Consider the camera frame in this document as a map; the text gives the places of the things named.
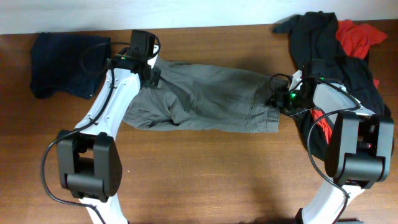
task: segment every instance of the gray fabric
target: gray fabric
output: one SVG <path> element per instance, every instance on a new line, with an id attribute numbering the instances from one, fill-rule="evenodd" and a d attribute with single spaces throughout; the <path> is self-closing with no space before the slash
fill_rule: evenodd
<path id="1" fill-rule="evenodd" d="M 268 76 L 159 58 L 156 66 L 162 70 L 159 86 L 140 90 L 124 115 L 127 124 L 153 131 L 278 132 L 279 110 L 264 104 L 271 96 Z"/>

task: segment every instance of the crumpled black cloth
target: crumpled black cloth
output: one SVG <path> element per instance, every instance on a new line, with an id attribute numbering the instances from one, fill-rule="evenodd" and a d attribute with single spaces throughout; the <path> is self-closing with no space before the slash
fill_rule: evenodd
<path id="1" fill-rule="evenodd" d="M 345 54 L 336 39 L 337 30 L 335 13 L 307 12 L 304 16 L 296 15 L 274 27 L 272 32 L 290 35 L 289 50 L 298 69 L 302 69 L 311 58 L 323 59 L 326 73 L 322 76 L 341 80 L 348 93 L 363 106 L 376 114 L 384 114 L 384 103 L 373 84 L 373 76 L 367 63 Z M 295 121 L 307 147 L 309 127 L 313 122 L 310 112 L 301 114 Z M 323 131 L 314 130 L 310 140 L 313 155 L 324 160 L 327 143 Z"/>
<path id="2" fill-rule="evenodd" d="M 84 57 L 83 63 L 89 71 L 101 71 L 104 68 L 106 59 L 111 55 L 109 37 L 39 34 L 30 50 L 32 93 L 37 98 L 48 98 L 57 90 L 86 99 L 94 96 L 105 71 L 100 74 L 85 72 L 79 60 L 85 49 L 100 43 L 108 44 L 87 51 Z"/>

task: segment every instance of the wooden tabletop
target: wooden tabletop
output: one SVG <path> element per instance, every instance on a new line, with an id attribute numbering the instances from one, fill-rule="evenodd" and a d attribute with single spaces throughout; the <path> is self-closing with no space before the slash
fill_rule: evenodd
<path id="1" fill-rule="evenodd" d="M 369 22 L 389 35 L 371 47 L 370 69 L 398 122 L 398 21 Z M 265 75 L 293 74 L 286 35 L 269 26 L 151 30 L 160 57 Z M 83 32 L 128 42 L 131 31 Z M 62 205 L 44 192 L 40 158 L 58 130 L 71 129 L 94 102 L 57 92 L 36 99 L 29 88 L 29 50 L 36 34 L 0 36 L 0 223 L 90 223 L 84 208 Z M 394 137 L 398 137 L 395 125 Z M 116 140 L 123 164 L 118 191 L 131 223 L 239 223 L 292 218 L 322 183 L 294 122 L 280 117 L 279 133 L 140 131 L 122 124 Z M 383 183 L 356 198 L 343 218 L 398 223 L 398 157 Z M 55 195 L 74 200 L 58 179 L 56 153 L 46 164 Z"/>

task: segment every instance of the black cloth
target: black cloth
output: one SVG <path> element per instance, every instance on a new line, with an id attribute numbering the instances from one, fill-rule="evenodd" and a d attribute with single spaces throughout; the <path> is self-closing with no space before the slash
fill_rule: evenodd
<path id="1" fill-rule="evenodd" d="M 289 50 L 298 69 L 302 69 L 312 58 L 323 59 L 326 72 L 322 76 L 341 80 L 348 93 L 363 106 L 376 114 L 384 114 L 384 104 L 373 84 L 373 76 L 367 63 L 359 58 L 347 57 L 336 39 L 337 30 L 338 21 L 334 13 L 308 12 L 304 16 L 290 18 L 272 31 L 290 35 Z M 305 146 L 312 123 L 310 112 L 301 114 L 296 119 Z M 317 127 L 310 140 L 313 155 L 324 160 L 327 143 L 322 129 Z"/>
<path id="2" fill-rule="evenodd" d="M 41 33 L 37 37 L 30 57 L 32 80 L 30 89 L 37 98 L 48 98 L 56 90 L 66 91 L 86 99 L 98 89 L 105 71 L 97 74 L 85 72 L 80 66 L 81 53 L 90 46 L 108 43 L 87 51 L 83 59 L 89 71 L 102 71 L 111 55 L 109 37 Z"/>

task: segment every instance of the navy cloth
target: navy cloth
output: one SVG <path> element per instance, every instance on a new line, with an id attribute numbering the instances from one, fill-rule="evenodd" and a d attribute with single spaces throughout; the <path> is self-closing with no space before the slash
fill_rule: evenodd
<path id="1" fill-rule="evenodd" d="M 83 63 L 89 71 L 102 71 L 111 55 L 110 38 L 74 34 L 41 33 L 30 50 L 32 80 L 30 89 L 37 98 L 48 98 L 55 91 L 89 99 L 95 95 L 106 71 L 85 72 L 81 53 L 90 46 L 108 43 L 87 51 Z"/>
<path id="2" fill-rule="evenodd" d="M 363 106 L 376 114 L 385 114 L 382 98 L 373 84 L 373 76 L 367 62 L 348 57 L 336 39 L 338 21 L 334 13 L 307 12 L 296 15 L 273 28 L 276 34 L 290 35 L 290 54 L 298 69 L 319 58 L 325 61 L 324 77 L 339 79 L 347 92 L 357 98 Z M 310 112 L 295 118 L 305 146 L 309 129 L 313 123 Z M 324 160 L 327 150 L 325 135 L 319 127 L 311 133 L 310 147 L 313 155 Z"/>

